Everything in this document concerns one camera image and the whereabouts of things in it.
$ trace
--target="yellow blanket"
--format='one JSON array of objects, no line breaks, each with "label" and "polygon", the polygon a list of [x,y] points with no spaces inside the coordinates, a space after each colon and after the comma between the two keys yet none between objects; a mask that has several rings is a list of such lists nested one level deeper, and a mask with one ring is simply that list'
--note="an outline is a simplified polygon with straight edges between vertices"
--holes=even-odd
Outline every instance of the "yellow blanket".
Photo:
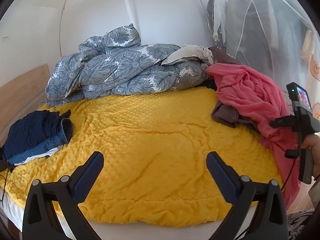
[{"label": "yellow blanket", "polygon": [[[222,219],[230,205],[206,168],[210,151],[253,181],[281,182],[281,176],[257,133],[211,119],[217,100],[213,90],[193,88],[108,96],[51,108],[60,113],[71,109],[71,142],[48,159],[18,166],[8,174],[5,190],[24,207],[34,179],[57,181],[100,151],[104,168],[86,201],[79,204],[87,219],[174,227]],[[61,214],[58,205],[55,208]]]}]

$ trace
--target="blanket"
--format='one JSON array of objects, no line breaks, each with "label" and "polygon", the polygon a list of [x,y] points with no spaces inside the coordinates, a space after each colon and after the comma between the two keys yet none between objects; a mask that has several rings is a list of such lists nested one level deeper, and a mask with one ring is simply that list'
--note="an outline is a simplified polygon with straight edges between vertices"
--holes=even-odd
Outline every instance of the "blanket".
[{"label": "blanket", "polygon": [[[104,168],[79,204],[87,219],[174,227],[220,220],[230,205],[206,168],[210,151],[253,181],[282,181],[273,153],[259,143],[257,133],[242,124],[233,129],[212,120],[217,101],[214,90],[199,87],[110,95],[50,108],[61,113],[71,109],[70,143],[52,157],[16,167],[5,190],[24,207],[34,179],[57,181],[100,151]],[[61,214],[59,206],[55,208]]]},{"label": "blanket", "polygon": [[[293,160],[284,157],[287,149],[296,148],[296,134],[290,127],[270,127],[270,121],[290,115],[289,107],[281,89],[264,74],[244,65],[216,63],[206,70],[214,76],[219,100],[238,110],[239,114],[251,118],[261,133],[260,143],[274,153],[283,180],[286,180]],[[283,192],[287,208],[296,199],[300,182],[298,163]]]},{"label": "blanket", "polygon": [[[45,90],[47,104],[195,87],[209,77],[205,69],[214,63],[208,48],[195,46],[182,50],[173,44],[141,46],[132,24],[91,37],[79,45],[79,53],[56,64]],[[169,55],[171,59],[163,62]]]}]

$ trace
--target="person's hand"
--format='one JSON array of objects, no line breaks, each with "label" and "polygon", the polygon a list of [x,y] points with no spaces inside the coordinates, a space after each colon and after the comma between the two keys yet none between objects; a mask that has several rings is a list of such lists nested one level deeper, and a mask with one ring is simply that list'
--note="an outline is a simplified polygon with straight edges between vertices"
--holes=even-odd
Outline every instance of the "person's hand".
[{"label": "person's hand", "polygon": [[302,149],[312,149],[312,156],[315,162],[313,166],[313,176],[316,178],[320,174],[320,137],[315,134],[309,134],[301,144]]}]

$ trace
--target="pink blanket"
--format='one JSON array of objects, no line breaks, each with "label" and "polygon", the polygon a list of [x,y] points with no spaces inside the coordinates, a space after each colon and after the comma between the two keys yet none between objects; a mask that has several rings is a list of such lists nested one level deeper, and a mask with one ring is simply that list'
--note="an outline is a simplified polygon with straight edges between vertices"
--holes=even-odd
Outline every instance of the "pink blanket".
[{"label": "pink blanket", "polygon": [[[293,162],[286,159],[284,153],[285,150],[296,147],[296,135],[291,128],[275,129],[269,126],[271,120],[290,115],[280,88],[271,78],[244,65],[216,63],[206,71],[214,76],[219,100],[257,123],[262,134],[260,143],[274,153],[284,182]],[[283,192],[287,209],[300,189],[298,174],[296,165]]]}]

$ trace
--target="screen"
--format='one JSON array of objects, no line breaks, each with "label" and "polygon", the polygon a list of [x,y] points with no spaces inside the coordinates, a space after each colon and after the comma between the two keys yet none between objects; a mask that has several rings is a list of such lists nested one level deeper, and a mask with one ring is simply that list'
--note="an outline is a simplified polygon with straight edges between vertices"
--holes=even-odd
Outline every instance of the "screen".
[{"label": "screen", "polygon": [[299,88],[299,87],[297,87],[297,92],[298,92],[298,95],[299,95],[300,105],[311,109],[307,93],[304,90],[302,90],[301,88]]}]

